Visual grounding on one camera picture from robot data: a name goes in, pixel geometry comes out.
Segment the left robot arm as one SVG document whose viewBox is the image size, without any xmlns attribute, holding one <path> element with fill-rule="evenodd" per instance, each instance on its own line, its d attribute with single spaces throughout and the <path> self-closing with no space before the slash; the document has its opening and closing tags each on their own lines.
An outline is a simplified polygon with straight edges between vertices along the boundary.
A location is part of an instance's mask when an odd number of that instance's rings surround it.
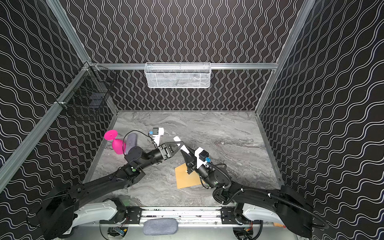
<svg viewBox="0 0 384 240">
<path fill-rule="evenodd" d="M 128 188 L 144 176 L 144 169 L 172 158 L 184 142 L 167 142 L 145 152 L 141 147 L 132 147 L 125 155 L 127 163 L 115 172 L 85 184 L 70 187 L 55 187 L 42 200 L 37 211 L 38 227 L 46 240 L 63 235 L 75 219 L 75 211 L 108 193 Z"/>
</svg>

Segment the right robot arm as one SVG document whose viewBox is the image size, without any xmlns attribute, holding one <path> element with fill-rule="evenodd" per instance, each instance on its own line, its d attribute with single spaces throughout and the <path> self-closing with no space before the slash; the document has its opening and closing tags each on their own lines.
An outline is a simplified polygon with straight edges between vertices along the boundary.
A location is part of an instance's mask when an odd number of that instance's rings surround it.
<svg viewBox="0 0 384 240">
<path fill-rule="evenodd" d="M 248 187 L 232 180 L 225 165 L 215 165 L 207 151 L 183 146 L 181 153 L 188 174 L 197 173 L 202 185 L 214 190 L 216 202 L 222 205 L 235 203 L 242 207 L 252 205 L 267 210 L 276 214 L 288 230 L 304 238 L 311 238 L 313 229 L 329 228 L 326 220 L 314 212 L 314 207 L 292 188 L 282 186 L 269 190 Z"/>
</svg>

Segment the white glue stick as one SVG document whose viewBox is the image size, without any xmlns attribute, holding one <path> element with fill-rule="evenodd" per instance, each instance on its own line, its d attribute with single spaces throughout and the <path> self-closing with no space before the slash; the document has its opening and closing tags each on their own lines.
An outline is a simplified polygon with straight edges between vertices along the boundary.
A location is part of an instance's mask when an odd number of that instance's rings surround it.
<svg viewBox="0 0 384 240">
<path fill-rule="evenodd" d="M 174 137 L 174 141 L 175 141 L 175 142 L 180 142 L 181 139 L 180 139 L 178 136 L 175 136 L 175 137 Z M 188 150 L 188 148 L 187 148 L 184 144 L 183 144 L 183 145 L 178 144 L 178 146 L 181 146 L 181 150 L 184 151 L 185 153 L 187 153 L 187 154 L 190 153 L 190 151 Z"/>
</svg>

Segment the brown manila envelope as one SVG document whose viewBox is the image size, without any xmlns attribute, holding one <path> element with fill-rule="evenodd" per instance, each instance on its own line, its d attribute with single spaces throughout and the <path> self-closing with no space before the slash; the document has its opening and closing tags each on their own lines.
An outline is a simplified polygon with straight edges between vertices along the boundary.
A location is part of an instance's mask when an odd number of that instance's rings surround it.
<svg viewBox="0 0 384 240">
<path fill-rule="evenodd" d="M 186 164 L 175 168 L 175 176 L 178 189 L 193 187 L 201 184 L 199 175 L 196 172 L 189 174 Z"/>
</svg>

